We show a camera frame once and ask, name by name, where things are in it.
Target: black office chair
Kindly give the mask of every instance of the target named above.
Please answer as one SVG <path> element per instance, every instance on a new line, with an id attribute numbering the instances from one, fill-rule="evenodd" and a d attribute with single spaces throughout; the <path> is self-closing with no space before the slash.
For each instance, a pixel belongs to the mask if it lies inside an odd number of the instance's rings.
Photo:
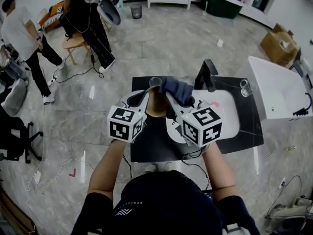
<path id="1" fill-rule="evenodd" d="M 27 125 L 27 128 L 24 126 L 23 121 L 19 117 L 10 117 L 5 110 L 0 105 L 0 149 L 7 150 L 7 156 L 4 156 L 3 153 L 0 153 L 1 160 L 11 160 L 18 161 L 20 156 L 23 155 L 25 151 L 25 163 L 29 164 L 30 160 L 28 159 L 28 151 L 34 155 L 34 157 L 41 161 L 42 157 L 38 156 L 34 151 L 31 143 L 37 136 L 43 136 L 43 132 L 37 132 L 31 138 L 29 137 L 29 127 L 33 126 L 34 123 L 30 122 Z M 20 131 L 20 137 L 16 137 L 11 132 L 13 130 Z"/>

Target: white sink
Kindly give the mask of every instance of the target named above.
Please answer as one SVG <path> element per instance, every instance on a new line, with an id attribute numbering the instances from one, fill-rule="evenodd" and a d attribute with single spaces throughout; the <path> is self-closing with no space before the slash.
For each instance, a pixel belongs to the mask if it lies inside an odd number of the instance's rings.
<path id="1" fill-rule="evenodd" d="M 237 109 L 233 96 L 228 91 L 216 90 L 213 93 L 207 90 L 193 90 L 192 95 L 197 95 L 208 104 L 214 104 L 218 109 L 218 115 L 222 119 L 222 131 L 220 139 L 229 139 L 236 136 L 240 129 Z M 166 127 L 169 136 L 176 142 L 186 143 L 177 131 L 178 123 L 166 119 Z"/>
<path id="2" fill-rule="evenodd" d="M 307 108 L 310 104 L 299 74 L 250 56 L 235 77 L 249 80 L 261 122 L 265 119 L 291 121 L 313 116 L 312 108 L 306 116 L 293 116 L 293 112 Z"/>

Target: marble floor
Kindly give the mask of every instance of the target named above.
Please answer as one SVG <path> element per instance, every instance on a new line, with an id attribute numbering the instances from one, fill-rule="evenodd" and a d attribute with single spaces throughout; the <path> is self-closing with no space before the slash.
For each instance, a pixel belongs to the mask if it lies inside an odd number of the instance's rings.
<path id="1" fill-rule="evenodd" d="M 113 104 L 131 92 L 132 77 L 196 75 L 206 58 L 213 60 L 220 75 L 233 76 L 248 56 L 266 58 L 259 44 L 267 29 L 241 16 L 234 20 L 203 16 L 195 5 L 189 11 L 168 5 L 154 5 L 147 9 L 146 3 L 143 3 L 141 19 L 132 19 L 130 4 L 125 4 L 120 14 L 121 25 L 108 33 L 116 62 L 103 79 L 91 70 L 65 83 L 53 83 L 51 91 L 55 94 L 55 102 L 46 106 L 30 79 L 18 116 L 25 123 L 34 122 L 33 133 L 44 132 L 44 137 L 33 143 L 43 157 L 42 163 L 35 159 L 31 159 L 29 165 L 23 159 L 0 162 L 3 188 L 34 220 L 41 234 L 70 234 L 84 202 L 92 168 L 96 167 L 109 145 L 106 116 Z M 61 46 L 64 39 L 62 28 L 49 32 L 46 37 L 60 55 L 67 57 Z M 217 47 L 219 39 L 224 41 L 221 48 Z M 91 67 L 84 48 L 75 49 L 73 56 L 77 65 L 67 59 L 67 66 L 56 72 L 59 81 Z M 40 64 L 46 79 L 51 79 L 56 67 L 43 57 L 40 57 Z M 93 97 L 90 96 L 91 87 L 94 87 Z M 311 191 L 312 133 L 313 120 L 308 119 L 304 124 L 264 132 L 265 144 L 258 149 L 224 156 L 262 234 L 267 232 L 264 216 L 279 194 L 278 186 L 283 177 L 288 181 L 293 175 L 299 175 L 302 178 L 301 194 L 308 196 Z M 285 147 L 293 145 L 295 150 L 284 151 Z M 129 148 L 126 148 L 125 155 L 130 160 Z M 204 167 L 201 159 L 190 162 Z M 140 175 L 144 166 L 132 164 L 133 175 Z M 205 176 L 196 166 L 179 166 L 183 173 L 205 188 Z M 76 177 L 70 177 L 74 169 Z M 33 175 L 37 171 L 41 177 L 35 182 Z M 114 189 L 114 204 L 119 201 L 129 180 L 130 169 L 122 161 Z M 277 202 L 288 203 L 298 195 L 299 181 L 294 179 Z"/>

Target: black faucet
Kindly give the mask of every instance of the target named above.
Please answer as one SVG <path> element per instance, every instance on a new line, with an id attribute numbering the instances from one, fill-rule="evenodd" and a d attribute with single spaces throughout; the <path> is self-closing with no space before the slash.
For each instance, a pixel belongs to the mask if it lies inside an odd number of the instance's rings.
<path id="1" fill-rule="evenodd" d="M 214 92 L 216 88 L 212 76 L 216 76 L 218 74 L 219 73 L 212 60 L 205 59 L 195 80 L 195 90 L 202 90 L 205 83 L 207 90 L 209 92 Z"/>

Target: black table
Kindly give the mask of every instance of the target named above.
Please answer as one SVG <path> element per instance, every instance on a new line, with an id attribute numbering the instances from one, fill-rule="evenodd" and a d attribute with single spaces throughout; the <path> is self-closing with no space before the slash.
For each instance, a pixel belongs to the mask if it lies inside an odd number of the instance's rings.
<path id="1" fill-rule="evenodd" d="M 133 77 L 132 92 L 146 90 L 149 88 L 150 76 Z M 182 81 L 194 81 L 194 77 L 177 78 Z M 241 78 L 234 77 L 213 77 L 217 90 L 226 90 L 234 98 L 239 123 L 239 133 L 230 139 L 218 140 L 221 152 L 231 153 L 239 150 L 252 148 L 264 143 L 263 133 L 259 114 L 253 95 L 243 97 L 239 86 Z M 166 119 L 164 117 L 151 117 L 147 115 L 146 126 L 137 136 L 135 142 L 131 144 L 131 161 L 144 162 L 163 162 L 190 159 L 190 156 L 184 156 L 187 153 L 194 152 L 192 156 L 200 154 L 200 149 L 195 146 L 177 143 L 172 140 L 166 129 Z"/>

